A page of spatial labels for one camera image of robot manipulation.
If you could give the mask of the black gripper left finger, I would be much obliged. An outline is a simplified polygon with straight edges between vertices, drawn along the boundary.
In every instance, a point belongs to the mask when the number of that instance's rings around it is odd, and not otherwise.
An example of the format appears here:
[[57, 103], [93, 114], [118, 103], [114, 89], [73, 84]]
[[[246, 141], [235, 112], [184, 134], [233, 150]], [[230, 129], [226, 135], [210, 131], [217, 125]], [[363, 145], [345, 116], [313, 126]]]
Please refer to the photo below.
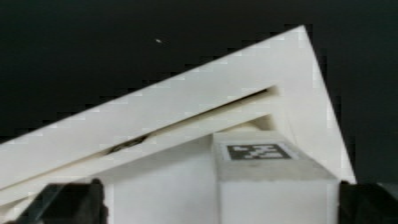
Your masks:
[[16, 218], [16, 224], [109, 224], [102, 180], [52, 183]]

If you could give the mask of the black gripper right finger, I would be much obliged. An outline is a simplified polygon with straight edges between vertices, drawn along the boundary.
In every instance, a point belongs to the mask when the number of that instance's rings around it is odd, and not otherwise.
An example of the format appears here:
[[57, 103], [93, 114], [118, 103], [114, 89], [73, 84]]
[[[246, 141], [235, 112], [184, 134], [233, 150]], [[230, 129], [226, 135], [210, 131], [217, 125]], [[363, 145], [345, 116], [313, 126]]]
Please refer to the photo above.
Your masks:
[[338, 224], [398, 224], [398, 195], [377, 183], [340, 183]]

